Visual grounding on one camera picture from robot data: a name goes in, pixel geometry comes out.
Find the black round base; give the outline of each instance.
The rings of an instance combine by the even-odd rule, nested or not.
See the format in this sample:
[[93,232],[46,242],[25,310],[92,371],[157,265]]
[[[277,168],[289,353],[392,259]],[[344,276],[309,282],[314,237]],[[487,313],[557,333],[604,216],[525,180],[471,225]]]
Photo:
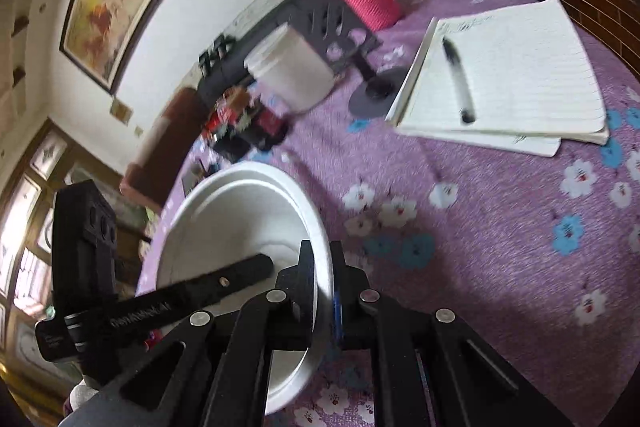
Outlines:
[[408,72],[406,68],[393,68],[361,83],[349,99],[349,112],[363,120],[384,118]]

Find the white container lid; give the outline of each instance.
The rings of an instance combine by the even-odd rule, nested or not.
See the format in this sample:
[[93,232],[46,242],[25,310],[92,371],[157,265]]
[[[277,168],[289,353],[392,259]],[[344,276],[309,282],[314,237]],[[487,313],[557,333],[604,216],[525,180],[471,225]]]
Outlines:
[[280,55],[293,46],[299,38],[298,33],[290,28],[289,24],[284,23],[278,26],[244,58],[245,68],[249,71],[262,69],[266,64],[279,59]]

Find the window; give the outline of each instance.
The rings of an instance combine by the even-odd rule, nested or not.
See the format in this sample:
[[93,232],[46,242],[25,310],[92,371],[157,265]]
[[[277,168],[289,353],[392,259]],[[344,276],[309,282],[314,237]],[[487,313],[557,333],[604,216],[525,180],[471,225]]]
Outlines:
[[44,218],[44,223],[38,234],[38,246],[45,252],[51,253],[51,246],[53,245],[53,208],[49,209],[47,216]]
[[9,204],[0,232],[0,294],[3,296],[6,296],[9,290],[14,260],[24,242],[27,225],[39,195],[40,187],[27,176],[23,176]]
[[50,290],[51,267],[25,248],[15,283],[14,305],[35,319],[43,318]]
[[66,142],[54,131],[47,134],[31,159],[31,168],[36,171],[44,181],[56,167],[60,156],[65,152]]

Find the blue flower print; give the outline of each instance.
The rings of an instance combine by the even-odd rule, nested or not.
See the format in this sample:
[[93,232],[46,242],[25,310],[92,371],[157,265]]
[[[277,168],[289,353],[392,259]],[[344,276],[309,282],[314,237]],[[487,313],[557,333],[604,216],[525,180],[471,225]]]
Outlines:
[[626,121],[634,129],[640,129],[640,109],[637,107],[629,107],[626,110]]
[[564,216],[560,223],[554,226],[554,235],[556,238],[552,246],[560,255],[569,255],[572,251],[580,247],[580,238],[584,233],[582,220],[580,216],[574,214],[572,216]]
[[396,246],[396,240],[390,235],[381,233],[374,237],[367,237],[364,240],[364,250],[369,255],[375,255],[376,257],[384,257],[394,251]]
[[370,390],[369,382],[354,365],[348,365],[338,375],[338,386],[349,391],[364,393]]
[[622,147],[615,138],[609,137],[606,144],[600,147],[600,155],[602,156],[602,164],[605,167],[617,169],[622,164]]
[[257,151],[251,158],[252,162],[270,163],[273,159],[273,151],[263,152]]
[[354,120],[351,122],[350,126],[347,127],[347,132],[355,133],[364,131],[370,123],[370,120]]
[[408,237],[402,242],[398,264],[407,270],[424,268],[433,258],[435,249],[435,241],[428,233]]
[[622,125],[622,115],[615,109],[607,109],[607,126],[612,131],[620,128]]

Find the notebook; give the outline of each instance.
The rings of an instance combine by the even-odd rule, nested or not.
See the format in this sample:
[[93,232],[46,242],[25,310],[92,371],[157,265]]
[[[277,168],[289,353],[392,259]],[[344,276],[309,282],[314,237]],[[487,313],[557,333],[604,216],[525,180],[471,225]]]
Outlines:
[[[473,99],[465,124],[442,39]],[[561,138],[604,144],[600,88],[559,0],[434,19],[386,117],[400,134],[553,156]]]

